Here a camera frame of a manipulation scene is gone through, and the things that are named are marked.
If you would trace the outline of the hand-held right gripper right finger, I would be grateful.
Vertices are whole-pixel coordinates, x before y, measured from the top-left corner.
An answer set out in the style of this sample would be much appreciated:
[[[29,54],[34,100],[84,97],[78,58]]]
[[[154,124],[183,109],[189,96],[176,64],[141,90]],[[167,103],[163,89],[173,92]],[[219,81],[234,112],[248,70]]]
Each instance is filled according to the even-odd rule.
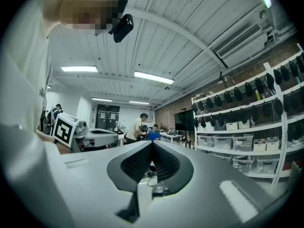
[[[260,227],[273,203],[252,179],[210,154],[155,141],[152,160],[153,228]]]

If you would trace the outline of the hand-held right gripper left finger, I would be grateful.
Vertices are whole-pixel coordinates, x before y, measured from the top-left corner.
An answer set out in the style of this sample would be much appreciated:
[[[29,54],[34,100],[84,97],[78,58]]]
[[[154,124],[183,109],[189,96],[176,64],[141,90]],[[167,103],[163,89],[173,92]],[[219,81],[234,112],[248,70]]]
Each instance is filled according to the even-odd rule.
[[[1,127],[1,170],[26,211],[48,228],[152,228],[153,215],[139,218],[137,189],[120,190],[109,177],[121,166],[108,167],[121,153],[150,145],[105,152],[62,155],[51,142],[17,126]]]

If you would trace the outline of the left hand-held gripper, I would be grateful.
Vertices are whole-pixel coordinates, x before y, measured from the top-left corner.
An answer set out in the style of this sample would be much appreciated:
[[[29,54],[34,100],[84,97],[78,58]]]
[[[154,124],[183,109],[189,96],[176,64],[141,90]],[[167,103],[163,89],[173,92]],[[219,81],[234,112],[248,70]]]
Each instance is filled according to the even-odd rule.
[[[57,116],[52,136],[71,152],[83,152],[86,148],[102,147],[118,140],[116,132],[88,129],[86,121],[80,121],[67,113],[60,113]]]

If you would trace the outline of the person's left forearm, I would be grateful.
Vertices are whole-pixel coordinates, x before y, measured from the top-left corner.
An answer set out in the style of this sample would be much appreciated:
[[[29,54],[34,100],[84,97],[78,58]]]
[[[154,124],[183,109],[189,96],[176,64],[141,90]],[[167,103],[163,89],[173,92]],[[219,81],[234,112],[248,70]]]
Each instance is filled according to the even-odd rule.
[[[61,142],[58,142],[53,136],[46,135],[41,131],[39,131],[38,129],[36,130],[36,134],[42,141],[55,144],[60,154],[72,153],[68,146],[64,145]]]

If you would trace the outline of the black double door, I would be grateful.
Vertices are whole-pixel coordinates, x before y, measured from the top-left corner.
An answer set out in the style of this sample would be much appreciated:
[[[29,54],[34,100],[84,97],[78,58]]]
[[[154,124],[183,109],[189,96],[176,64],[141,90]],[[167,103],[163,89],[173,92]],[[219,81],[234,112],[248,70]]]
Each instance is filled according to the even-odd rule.
[[[114,131],[119,122],[119,111],[119,106],[99,104],[95,128]]]

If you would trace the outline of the group of clear storage bins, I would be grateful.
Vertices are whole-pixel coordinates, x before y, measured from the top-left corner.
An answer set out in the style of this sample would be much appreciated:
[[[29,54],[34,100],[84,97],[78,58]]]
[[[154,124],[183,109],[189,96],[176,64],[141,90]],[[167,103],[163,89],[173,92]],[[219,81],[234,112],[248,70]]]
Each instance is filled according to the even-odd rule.
[[[232,164],[243,173],[274,175],[280,159],[277,151],[254,152],[253,134],[198,135],[197,148]]]

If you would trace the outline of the white office desk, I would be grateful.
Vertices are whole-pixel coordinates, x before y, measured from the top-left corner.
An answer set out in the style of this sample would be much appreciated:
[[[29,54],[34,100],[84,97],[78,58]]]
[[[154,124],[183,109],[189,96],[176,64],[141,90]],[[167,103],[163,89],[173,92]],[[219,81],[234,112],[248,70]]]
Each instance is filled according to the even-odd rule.
[[[183,135],[180,134],[169,134],[166,132],[160,132],[161,140],[172,143],[172,144],[180,144]]]

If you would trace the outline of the black flat screen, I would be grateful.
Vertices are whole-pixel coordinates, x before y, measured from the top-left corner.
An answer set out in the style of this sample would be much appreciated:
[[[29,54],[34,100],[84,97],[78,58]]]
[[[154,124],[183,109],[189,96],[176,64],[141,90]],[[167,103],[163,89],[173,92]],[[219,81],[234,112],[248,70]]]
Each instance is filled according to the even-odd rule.
[[[194,131],[194,116],[192,110],[174,115],[175,129],[178,131]]]

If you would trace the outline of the person's cream shirt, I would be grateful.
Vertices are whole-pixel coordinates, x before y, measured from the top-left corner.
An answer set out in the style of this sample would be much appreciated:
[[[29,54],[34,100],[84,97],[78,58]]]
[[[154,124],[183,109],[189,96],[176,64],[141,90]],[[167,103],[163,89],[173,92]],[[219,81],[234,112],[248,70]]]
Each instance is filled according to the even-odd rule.
[[[27,0],[0,42],[0,124],[35,133],[47,106],[52,65],[44,0]]]

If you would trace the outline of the white shelving rack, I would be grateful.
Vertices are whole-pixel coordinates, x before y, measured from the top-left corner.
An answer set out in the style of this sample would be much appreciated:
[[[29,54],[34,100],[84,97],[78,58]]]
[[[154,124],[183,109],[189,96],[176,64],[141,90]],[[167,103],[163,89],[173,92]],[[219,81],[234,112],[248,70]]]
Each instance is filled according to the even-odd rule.
[[[290,61],[296,60],[297,57],[301,56],[302,53],[304,53],[304,50],[302,49],[301,45],[298,43],[297,47],[299,48],[299,51],[289,57],[288,59],[280,62],[274,67],[271,67],[268,62],[264,63],[263,66],[265,68],[265,71],[262,73],[251,77],[243,82],[240,82],[236,85],[233,85],[227,89],[221,90],[217,93],[214,93],[212,95],[209,95],[208,98],[214,98],[216,95],[222,95],[226,91],[231,92],[234,88],[238,87],[242,90],[245,89],[245,84],[254,84],[254,80],[256,78],[261,78],[263,80],[266,80],[266,75],[267,73],[274,75],[273,70],[279,69],[281,66],[284,66],[288,64]],[[226,109],[214,113],[206,113],[206,114],[199,114],[195,115],[195,118],[202,118],[202,117],[209,117],[209,116],[215,116],[218,114],[225,114],[225,113],[230,113],[231,111],[236,112],[240,109],[249,109],[253,106],[260,106],[263,103],[268,103],[270,101],[274,101],[276,98],[278,98],[280,101],[284,100],[284,95],[288,95],[292,92],[296,92],[297,90],[300,90],[301,87],[304,86],[304,82],[301,82],[285,91],[282,91],[280,86],[277,84],[274,84],[274,89],[275,92],[273,93],[272,96],[258,100],[256,102],[252,102],[248,105],[242,105],[238,107],[234,107],[231,109]],[[292,124],[294,122],[300,121],[304,119],[304,113],[303,114],[298,114],[298,115],[293,115],[291,117],[288,117],[286,113],[282,113],[281,115],[281,120],[275,120],[272,122],[267,122],[267,123],[262,123],[262,124],[255,124],[250,126],[249,128],[243,128],[243,129],[233,129],[233,130],[224,130],[224,131],[211,131],[211,130],[205,130],[202,127],[199,127],[198,129],[195,129],[195,142],[194,146],[192,147],[194,150],[202,150],[202,151],[208,151],[208,152],[217,152],[217,153],[223,153],[223,154],[231,154],[231,155],[246,155],[246,156],[269,156],[269,155],[278,155],[279,160],[277,163],[277,166],[275,168],[274,173],[265,173],[265,172],[257,172],[257,161],[254,161],[253,166],[251,167],[250,171],[244,172],[244,175],[251,177],[251,178],[258,178],[258,179],[271,179],[272,180],[272,185],[276,185],[279,182],[280,178],[286,178],[290,176],[291,170],[284,170],[283,169],[283,161],[285,161],[286,154],[288,152],[292,151],[298,151],[302,148],[304,148],[304,143],[301,145],[294,147],[294,148],[288,148],[287,147],[287,131],[288,131],[288,125]],[[281,135],[282,138],[280,139],[280,144],[278,146],[278,149],[275,151],[262,151],[262,152],[255,152],[254,150],[251,150],[249,152],[244,152],[244,151],[235,151],[233,149],[219,149],[217,147],[207,147],[203,145],[199,145],[198,143],[198,135],[208,135],[208,134],[234,134],[234,133],[254,133],[254,132],[261,132],[265,130],[271,130],[275,128],[280,128],[281,129]]]

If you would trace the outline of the white ceiling air conditioner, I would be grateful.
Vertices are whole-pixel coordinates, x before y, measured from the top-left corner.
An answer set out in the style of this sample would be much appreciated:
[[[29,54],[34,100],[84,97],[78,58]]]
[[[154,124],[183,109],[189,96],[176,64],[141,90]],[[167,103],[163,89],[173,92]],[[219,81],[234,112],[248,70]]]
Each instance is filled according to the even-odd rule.
[[[219,49],[217,55],[231,68],[263,51],[267,41],[267,33],[255,23]]]

